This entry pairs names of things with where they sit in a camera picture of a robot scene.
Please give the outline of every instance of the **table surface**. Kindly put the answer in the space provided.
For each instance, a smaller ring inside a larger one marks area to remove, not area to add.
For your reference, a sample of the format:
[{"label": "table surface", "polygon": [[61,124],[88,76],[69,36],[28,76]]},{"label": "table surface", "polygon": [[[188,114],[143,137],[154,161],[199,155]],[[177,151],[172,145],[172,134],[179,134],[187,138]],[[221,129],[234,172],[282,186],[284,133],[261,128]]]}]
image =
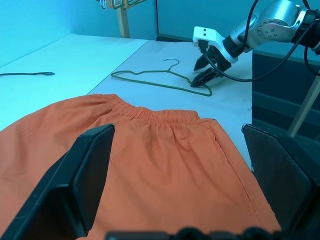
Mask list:
[{"label": "table surface", "polygon": [[[201,56],[198,48],[190,42],[159,42],[149,40],[116,71],[131,70],[133,72],[147,70],[166,70],[176,61],[179,65],[171,70],[193,79],[199,72],[194,72],[194,64]],[[252,53],[242,54],[239,61],[227,71],[238,78],[252,77]],[[122,75],[125,78],[161,83],[206,93],[205,88],[192,88],[188,82],[170,73],[144,73]],[[117,94],[124,101],[136,107],[150,110],[181,109],[197,111],[201,118],[216,119],[232,139],[245,162],[251,167],[251,161],[242,134],[243,124],[252,122],[252,84],[235,82],[226,78],[216,78],[208,83],[212,96],[202,96],[189,92],[128,82],[108,76],[89,94]]]},{"label": "table surface", "polygon": [[[0,130],[49,104],[86,94],[117,94],[124,101],[154,111],[197,111],[201,118],[216,119],[247,165],[251,161],[242,125],[252,121],[252,84],[225,78],[209,82],[211,97],[175,89],[111,78],[116,70],[164,70],[179,59],[172,71],[193,79],[195,61],[201,53],[189,42],[156,42],[69,34],[60,40],[0,68],[0,73],[55,72],[54,76],[5,76],[0,78]],[[239,78],[252,77],[252,53],[242,54],[227,71]],[[146,73],[134,79],[200,92],[183,78],[169,73]]]},{"label": "table surface", "polygon": [[147,40],[69,34],[0,68],[0,73],[54,72],[0,78],[0,130],[61,100],[88,94]]}]

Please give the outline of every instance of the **blue wall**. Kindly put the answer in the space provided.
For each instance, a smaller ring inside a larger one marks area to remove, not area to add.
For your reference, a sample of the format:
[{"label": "blue wall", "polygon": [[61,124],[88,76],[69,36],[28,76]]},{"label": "blue wall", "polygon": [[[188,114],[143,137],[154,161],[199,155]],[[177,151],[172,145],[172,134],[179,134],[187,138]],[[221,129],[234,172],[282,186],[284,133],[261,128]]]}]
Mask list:
[{"label": "blue wall", "polygon": [[[121,37],[116,10],[103,10],[95,0],[77,0],[77,2],[73,10],[75,34]],[[131,38],[156,39],[155,0],[147,0],[128,9],[127,15]]]},{"label": "blue wall", "polygon": [[[156,39],[155,0],[127,14],[131,38]],[[121,37],[117,12],[96,0],[1,0],[0,67],[69,33]]]},{"label": "blue wall", "polygon": [[72,30],[63,0],[0,1],[0,66],[42,48]]},{"label": "blue wall", "polygon": [[[303,5],[302,0],[291,0]],[[217,30],[222,36],[230,34],[231,29],[248,17],[254,0],[158,0],[159,35],[192,39],[195,26]],[[260,0],[256,11],[264,9],[272,0]],[[310,7],[320,8],[319,0],[308,0]],[[258,50],[286,55],[292,47],[290,43],[271,42]],[[303,58],[302,46],[293,53],[293,57]],[[319,60],[314,53],[311,60]]]}]

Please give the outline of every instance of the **wooden pole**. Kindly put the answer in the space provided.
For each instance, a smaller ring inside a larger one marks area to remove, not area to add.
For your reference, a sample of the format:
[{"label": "wooden pole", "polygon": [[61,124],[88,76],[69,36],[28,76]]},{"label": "wooden pole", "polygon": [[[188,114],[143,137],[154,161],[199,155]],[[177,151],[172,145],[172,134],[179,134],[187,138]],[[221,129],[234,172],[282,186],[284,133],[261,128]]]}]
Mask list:
[{"label": "wooden pole", "polygon": [[121,37],[129,39],[130,32],[129,32],[129,22],[128,22],[127,10],[124,9],[123,6],[121,6],[116,9],[116,13],[118,15],[118,22],[119,22]]},{"label": "wooden pole", "polygon": [[301,107],[296,114],[290,128],[289,128],[289,135],[290,137],[294,138],[301,126],[304,122],[308,112],[310,111],[312,105],[314,104],[315,100],[317,99],[320,93],[320,76],[316,76],[308,93],[306,94]]}]

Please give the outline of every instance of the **orange shorts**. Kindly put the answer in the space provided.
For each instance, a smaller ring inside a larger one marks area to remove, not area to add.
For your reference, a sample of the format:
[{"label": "orange shorts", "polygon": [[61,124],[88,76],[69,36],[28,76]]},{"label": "orange shorts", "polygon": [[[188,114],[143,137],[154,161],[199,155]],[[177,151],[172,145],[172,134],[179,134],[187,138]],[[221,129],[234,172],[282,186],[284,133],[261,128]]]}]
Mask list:
[{"label": "orange shorts", "polygon": [[194,111],[151,111],[116,95],[97,94],[57,102],[0,132],[0,235],[77,136],[107,123],[114,123],[115,134],[89,240],[102,240],[110,230],[280,229],[217,121],[200,119]]}]

